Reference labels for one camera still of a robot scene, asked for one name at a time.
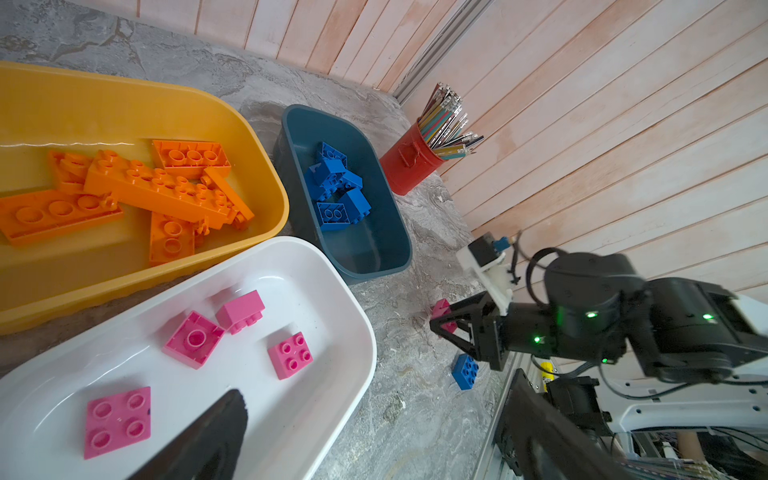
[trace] marble surface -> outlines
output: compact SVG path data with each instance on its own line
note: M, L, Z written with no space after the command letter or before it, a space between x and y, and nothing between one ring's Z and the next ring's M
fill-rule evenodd
M0 59L199 88L233 105L269 152L290 104L353 122L379 155L409 126L386 94L60 0L0 2ZM352 287L376 334L376 374L314 478L468 478L500 396L487 365L460 391L458 350L427 325L436 300L481 289L454 257L472 238L465 222L437 175L396 199L412 265ZM0 375L181 280L0 337Z

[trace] wall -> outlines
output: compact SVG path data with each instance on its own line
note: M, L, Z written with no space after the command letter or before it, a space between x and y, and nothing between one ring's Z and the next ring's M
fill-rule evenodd
M267 58L394 91L465 0L77 0Z
M440 170L475 235L768 302L766 20L765 0L495 2L404 108L447 82L488 137Z

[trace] blue bin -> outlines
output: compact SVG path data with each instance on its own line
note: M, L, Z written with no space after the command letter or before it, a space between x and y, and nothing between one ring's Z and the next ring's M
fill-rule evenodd
M348 168L362 177L371 213L344 230L322 232L304 172L316 163L326 142L347 156ZM283 129L274 151L275 168L290 200L294 235L320 248L347 284L402 272L411 263L411 240L392 198L376 152L362 132L333 115L304 105L283 112ZM327 200L335 202L338 194Z

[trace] yellow plastic tray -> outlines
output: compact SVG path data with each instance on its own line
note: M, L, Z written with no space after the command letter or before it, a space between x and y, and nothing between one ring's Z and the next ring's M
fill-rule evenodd
M277 235L288 197L248 122L193 88L0 61L0 197L53 188L46 153L112 149L152 165L151 141L220 142L227 181L256 215L212 230L192 257L149 267L151 213L25 247L0 239L0 335L208 268Z

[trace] pink building block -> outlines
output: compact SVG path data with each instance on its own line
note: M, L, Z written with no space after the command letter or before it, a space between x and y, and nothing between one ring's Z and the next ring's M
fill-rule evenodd
M94 458L151 436L150 387L88 402L85 455Z
M436 319L439 316L448 315L450 312L451 304L448 303L448 300L438 300L434 308L432 308L432 319ZM448 330L450 333L454 333L458 328L458 325L456 325L456 322L450 322L443 325L442 328Z
M264 302L261 301L259 293L254 290L225 303L216 314L216 319L219 321L219 325L234 335L243 328L256 323L261 318L262 310L264 310Z
M284 380L312 363L310 348L301 332L267 350L277 378Z
M163 347L163 352L193 369L205 365L224 336L225 330L209 319L192 312Z

